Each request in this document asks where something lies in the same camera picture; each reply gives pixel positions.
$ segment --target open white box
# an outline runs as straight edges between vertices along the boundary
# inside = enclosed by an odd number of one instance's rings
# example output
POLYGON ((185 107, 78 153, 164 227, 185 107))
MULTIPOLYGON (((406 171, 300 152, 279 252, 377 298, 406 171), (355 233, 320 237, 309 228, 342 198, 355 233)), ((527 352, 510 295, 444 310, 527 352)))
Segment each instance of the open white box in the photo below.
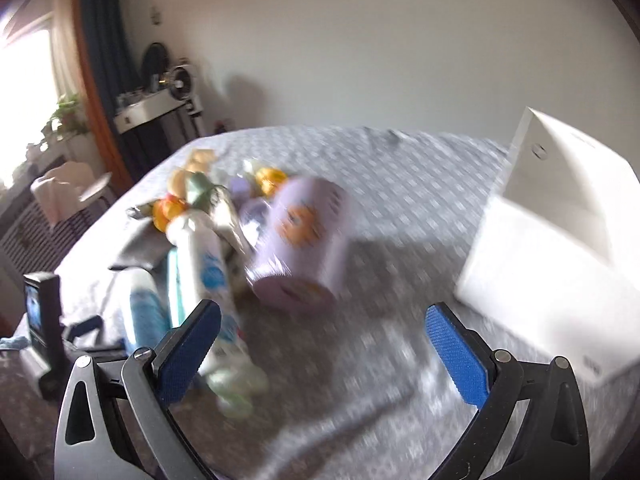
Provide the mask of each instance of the open white box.
POLYGON ((640 360, 640 184, 628 162, 528 108, 456 297, 578 377, 640 360))

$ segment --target blue gripper pad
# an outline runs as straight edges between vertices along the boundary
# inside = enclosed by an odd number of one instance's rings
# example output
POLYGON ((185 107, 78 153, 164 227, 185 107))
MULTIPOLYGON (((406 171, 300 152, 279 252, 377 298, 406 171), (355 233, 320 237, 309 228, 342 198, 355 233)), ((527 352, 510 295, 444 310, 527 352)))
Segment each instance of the blue gripper pad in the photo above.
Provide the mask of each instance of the blue gripper pad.
POLYGON ((482 408, 489 396, 488 370, 465 341, 466 329, 458 318, 445 305, 431 305, 425 330, 464 401, 478 410, 482 408), (447 317, 444 308, 459 328, 447 317))
POLYGON ((197 319, 192 320, 189 316, 177 329, 187 326, 180 341, 158 370, 156 394, 165 406, 182 400, 205 355, 218 337, 222 320, 220 307, 213 301, 207 303, 197 319))

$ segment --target bed sheet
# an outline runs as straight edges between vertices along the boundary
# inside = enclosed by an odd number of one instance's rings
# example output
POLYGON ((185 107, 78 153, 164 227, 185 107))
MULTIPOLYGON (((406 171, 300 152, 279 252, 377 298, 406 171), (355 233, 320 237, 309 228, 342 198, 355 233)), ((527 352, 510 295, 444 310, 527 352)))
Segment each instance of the bed sheet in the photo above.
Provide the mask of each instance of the bed sheet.
MULTIPOLYGON (((426 307, 447 301, 492 348, 548 362, 456 303, 452 290, 506 150, 490 140, 370 128, 260 128, 197 139, 151 171, 97 221, 60 265, 65 317, 102 314, 122 332, 107 267, 133 227, 124 210, 166 192, 193 148, 233 174, 257 157, 347 189, 358 207, 345 286, 334 311, 289 317, 246 298, 248 346, 270 377, 255 413, 227 420, 213 394, 191 391, 172 413, 211 466, 236 479, 425 479, 474 415, 424 335, 426 307)), ((638 425, 640 368, 600 388, 580 384, 598 478, 638 425)), ((519 403, 485 475, 504 462, 519 403)))

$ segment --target orange cartoon print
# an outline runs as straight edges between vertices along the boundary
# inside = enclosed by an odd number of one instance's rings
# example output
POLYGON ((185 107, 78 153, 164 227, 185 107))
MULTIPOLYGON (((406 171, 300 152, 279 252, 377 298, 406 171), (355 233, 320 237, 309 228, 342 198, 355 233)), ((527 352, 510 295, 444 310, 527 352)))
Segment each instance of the orange cartoon print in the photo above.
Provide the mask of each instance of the orange cartoon print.
POLYGON ((318 212, 304 204, 289 207, 278 227, 278 234, 294 247, 313 245, 322 237, 318 212))

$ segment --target window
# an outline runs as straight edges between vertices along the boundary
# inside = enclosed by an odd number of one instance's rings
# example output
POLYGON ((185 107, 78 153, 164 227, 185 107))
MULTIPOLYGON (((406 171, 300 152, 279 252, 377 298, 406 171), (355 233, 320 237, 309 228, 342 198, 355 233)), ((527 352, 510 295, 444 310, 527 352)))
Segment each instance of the window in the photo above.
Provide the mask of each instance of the window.
POLYGON ((31 32, 2 48, 0 71, 0 178, 9 187, 27 144, 42 140, 57 107, 49 31, 31 32))

